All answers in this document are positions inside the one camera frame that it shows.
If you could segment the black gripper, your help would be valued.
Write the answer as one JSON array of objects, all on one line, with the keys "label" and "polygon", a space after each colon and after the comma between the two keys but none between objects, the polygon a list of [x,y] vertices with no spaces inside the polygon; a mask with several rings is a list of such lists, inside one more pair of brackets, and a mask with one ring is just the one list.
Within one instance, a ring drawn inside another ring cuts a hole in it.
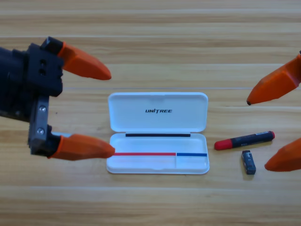
[{"label": "black gripper", "polygon": [[0,115],[29,123],[32,155],[50,157],[61,138],[48,124],[49,98],[63,90],[63,69],[75,75],[110,80],[111,72],[96,57],[66,42],[47,37],[26,51],[0,49]]}]

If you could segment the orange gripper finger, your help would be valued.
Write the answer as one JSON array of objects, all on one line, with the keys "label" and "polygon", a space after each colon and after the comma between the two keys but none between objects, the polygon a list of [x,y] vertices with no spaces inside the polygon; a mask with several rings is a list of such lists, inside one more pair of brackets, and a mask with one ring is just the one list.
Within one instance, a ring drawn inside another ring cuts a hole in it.
[{"label": "orange gripper finger", "polygon": [[301,83],[301,54],[263,77],[252,89],[248,105],[278,99],[296,89]]},{"label": "orange gripper finger", "polygon": [[265,169],[274,172],[289,172],[301,169],[301,139],[278,150],[265,164]]},{"label": "orange gripper finger", "polygon": [[56,151],[48,158],[78,161],[94,158],[109,158],[115,154],[115,148],[105,141],[80,134],[69,137],[60,136]]}]

